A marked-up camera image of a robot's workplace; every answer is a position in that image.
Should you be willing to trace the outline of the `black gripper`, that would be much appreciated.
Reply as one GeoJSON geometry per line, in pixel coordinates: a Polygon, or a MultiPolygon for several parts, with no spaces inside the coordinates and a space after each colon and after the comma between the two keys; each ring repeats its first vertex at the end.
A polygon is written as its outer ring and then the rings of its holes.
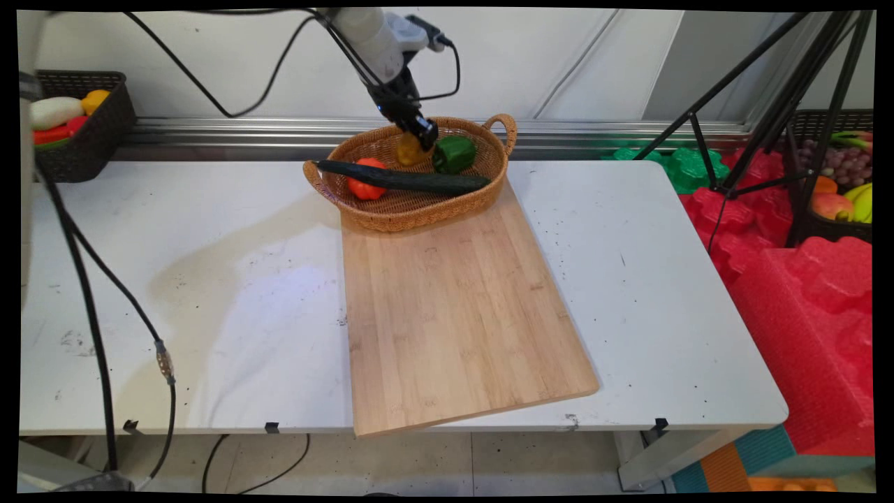
{"type": "Polygon", "coordinates": [[[420,98],[408,64],[390,82],[367,85],[380,114],[403,133],[418,138],[423,152],[431,152],[439,137],[437,122],[423,117],[420,98]]]}

